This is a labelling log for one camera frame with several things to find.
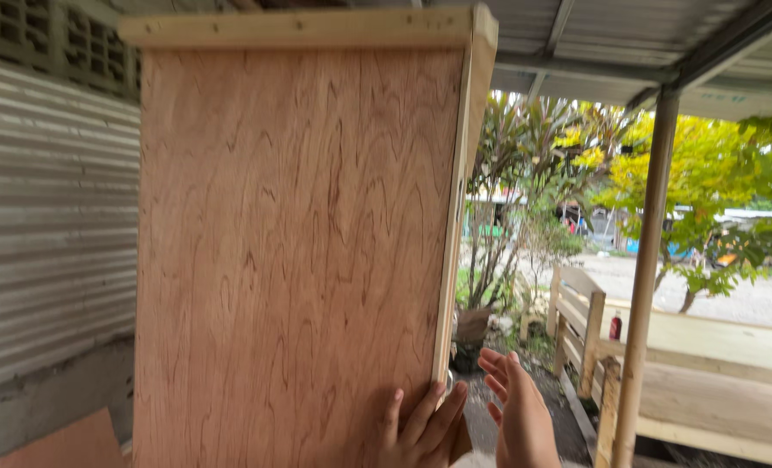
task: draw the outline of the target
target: wooden cabinet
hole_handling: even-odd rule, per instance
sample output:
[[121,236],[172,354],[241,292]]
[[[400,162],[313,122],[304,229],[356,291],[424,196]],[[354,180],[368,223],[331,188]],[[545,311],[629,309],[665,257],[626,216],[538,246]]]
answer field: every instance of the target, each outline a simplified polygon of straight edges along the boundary
[[484,6],[128,18],[143,48],[134,461],[369,466],[442,380]]

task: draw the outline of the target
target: concrete wall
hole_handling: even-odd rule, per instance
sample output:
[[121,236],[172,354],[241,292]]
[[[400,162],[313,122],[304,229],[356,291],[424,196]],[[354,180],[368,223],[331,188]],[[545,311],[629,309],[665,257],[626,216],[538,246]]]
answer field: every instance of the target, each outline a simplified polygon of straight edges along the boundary
[[128,336],[0,386],[0,455],[109,407],[131,438],[134,339]]

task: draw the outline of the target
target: corrugated metal wall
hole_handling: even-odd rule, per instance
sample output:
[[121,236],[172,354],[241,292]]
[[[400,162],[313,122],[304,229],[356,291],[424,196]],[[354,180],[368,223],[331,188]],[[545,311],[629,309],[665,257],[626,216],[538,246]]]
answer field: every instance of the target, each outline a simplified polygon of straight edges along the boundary
[[133,331],[139,116],[0,66],[0,382]]

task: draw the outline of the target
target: concrete block wall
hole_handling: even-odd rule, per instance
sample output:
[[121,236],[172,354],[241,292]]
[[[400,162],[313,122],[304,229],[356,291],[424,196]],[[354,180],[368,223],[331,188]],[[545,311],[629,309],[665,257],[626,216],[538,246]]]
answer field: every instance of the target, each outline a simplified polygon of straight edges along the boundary
[[92,1],[0,0],[0,60],[137,101],[140,59],[117,16]]

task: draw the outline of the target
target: wood grain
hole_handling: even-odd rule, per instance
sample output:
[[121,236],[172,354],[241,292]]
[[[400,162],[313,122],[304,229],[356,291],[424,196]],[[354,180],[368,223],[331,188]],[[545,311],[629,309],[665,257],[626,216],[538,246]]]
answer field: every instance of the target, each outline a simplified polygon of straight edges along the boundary
[[462,59],[145,53],[134,466],[370,465],[430,381]]
[[122,468],[109,410],[54,432],[0,458],[0,468]]

